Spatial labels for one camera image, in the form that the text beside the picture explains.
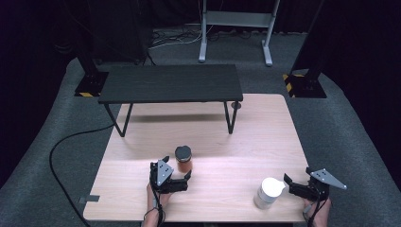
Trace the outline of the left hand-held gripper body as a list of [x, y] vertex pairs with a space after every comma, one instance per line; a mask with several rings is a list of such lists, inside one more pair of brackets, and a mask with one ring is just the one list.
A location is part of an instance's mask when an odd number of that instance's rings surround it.
[[160, 194], [169, 194], [186, 191], [188, 181], [182, 179], [172, 179], [174, 169], [162, 160], [150, 164], [149, 183], [153, 190]]

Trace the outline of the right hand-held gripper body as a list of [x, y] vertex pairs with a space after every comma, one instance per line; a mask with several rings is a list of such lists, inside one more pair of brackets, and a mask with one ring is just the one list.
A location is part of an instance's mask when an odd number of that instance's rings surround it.
[[329, 197], [331, 186], [343, 190], [347, 189], [346, 184], [334, 177], [325, 168], [313, 170], [308, 175], [307, 184], [293, 182], [293, 185], [289, 186], [288, 192], [309, 201], [325, 201]]

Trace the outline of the glass jar with orange contents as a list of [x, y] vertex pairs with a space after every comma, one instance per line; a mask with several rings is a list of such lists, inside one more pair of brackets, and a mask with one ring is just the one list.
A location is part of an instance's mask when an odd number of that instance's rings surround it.
[[175, 150], [177, 168], [182, 173], [187, 173], [192, 169], [192, 151], [189, 146], [180, 146]]

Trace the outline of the white plastic jar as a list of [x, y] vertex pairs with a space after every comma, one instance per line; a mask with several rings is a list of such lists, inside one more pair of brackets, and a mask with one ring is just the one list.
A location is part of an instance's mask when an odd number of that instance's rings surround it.
[[285, 188], [284, 182], [272, 177], [265, 178], [253, 197], [253, 203], [258, 209], [269, 209]]

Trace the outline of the black desktop shelf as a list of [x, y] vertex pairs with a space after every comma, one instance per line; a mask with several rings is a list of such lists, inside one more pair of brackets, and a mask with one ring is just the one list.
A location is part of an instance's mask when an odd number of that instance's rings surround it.
[[233, 132], [243, 93], [233, 64], [147, 65], [114, 67], [107, 76], [98, 103], [112, 104], [221, 102], [228, 132]]

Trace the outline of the person's left hand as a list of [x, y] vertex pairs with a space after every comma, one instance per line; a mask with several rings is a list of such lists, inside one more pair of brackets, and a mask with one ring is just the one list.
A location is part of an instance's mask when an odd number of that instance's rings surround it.
[[151, 210], [152, 208], [157, 208], [160, 205], [166, 206], [170, 197], [172, 196], [172, 194], [158, 194], [157, 192], [154, 192], [149, 184], [147, 185], [147, 195], [148, 210]]

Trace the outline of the person's right hand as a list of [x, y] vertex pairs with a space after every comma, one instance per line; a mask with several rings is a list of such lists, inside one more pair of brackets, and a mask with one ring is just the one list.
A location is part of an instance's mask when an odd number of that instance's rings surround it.
[[323, 203], [317, 203], [303, 199], [303, 202], [305, 206], [303, 216], [307, 227], [327, 227], [332, 201], [327, 199]]

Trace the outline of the grey tape piece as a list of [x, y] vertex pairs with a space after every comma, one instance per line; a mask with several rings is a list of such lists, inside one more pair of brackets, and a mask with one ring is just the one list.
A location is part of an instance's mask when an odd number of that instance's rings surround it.
[[84, 197], [79, 197], [78, 203], [85, 204], [88, 201], [98, 202], [99, 198], [100, 198], [100, 196], [98, 196], [98, 195], [87, 195]]

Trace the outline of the black stand with striped base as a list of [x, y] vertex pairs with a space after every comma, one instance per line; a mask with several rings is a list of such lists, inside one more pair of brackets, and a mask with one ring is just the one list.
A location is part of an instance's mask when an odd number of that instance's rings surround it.
[[75, 90], [75, 96], [99, 96], [108, 72], [97, 70], [93, 59], [84, 47], [78, 48], [76, 52], [78, 61], [84, 70], [84, 76]]
[[319, 75], [324, 66], [324, 58], [322, 57], [321, 52], [311, 56], [310, 65], [304, 75], [294, 74], [294, 71], [301, 70], [300, 64], [305, 60], [306, 50], [315, 46], [315, 44], [312, 43], [312, 33], [316, 25], [316, 21], [319, 19], [324, 3], [325, 0], [321, 0], [295, 62], [293, 63], [290, 71], [283, 75], [286, 89], [290, 97], [326, 98], [326, 94], [319, 83]]

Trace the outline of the black cabinet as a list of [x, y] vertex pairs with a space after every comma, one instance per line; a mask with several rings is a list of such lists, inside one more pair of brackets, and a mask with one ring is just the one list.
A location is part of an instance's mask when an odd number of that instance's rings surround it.
[[144, 61], [152, 35], [148, 0], [88, 0], [92, 56], [110, 62]]

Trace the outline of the grey metal stand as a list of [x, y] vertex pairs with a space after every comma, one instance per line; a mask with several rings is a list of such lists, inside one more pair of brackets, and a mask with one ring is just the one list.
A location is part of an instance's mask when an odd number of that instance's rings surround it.
[[270, 38], [273, 32], [277, 12], [281, 0], [274, 0], [272, 12], [256, 13], [256, 12], [232, 12], [232, 11], [215, 11], [207, 8], [207, 0], [201, 3], [201, 41], [199, 62], [206, 61], [207, 52], [207, 27], [208, 26], [242, 26], [242, 27], [258, 27], [268, 30], [266, 38], [262, 41], [262, 50], [264, 54], [265, 64], [268, 67], [273, 65], [270, 54]]

